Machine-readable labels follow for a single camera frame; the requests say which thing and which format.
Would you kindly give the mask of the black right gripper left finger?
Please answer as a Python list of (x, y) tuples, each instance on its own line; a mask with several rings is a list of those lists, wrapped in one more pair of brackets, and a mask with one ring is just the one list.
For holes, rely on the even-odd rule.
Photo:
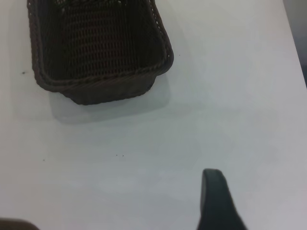
[(1, 218), (0, 230), (39, 230), (39, 228), (28, 221)]

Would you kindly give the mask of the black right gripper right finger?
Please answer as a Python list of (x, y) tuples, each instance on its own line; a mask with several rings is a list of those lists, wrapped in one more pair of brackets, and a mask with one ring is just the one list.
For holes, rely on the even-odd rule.
[(204, 169), (201, 181), (199, 230), (245, 230), (226, 178), (218, 169)]

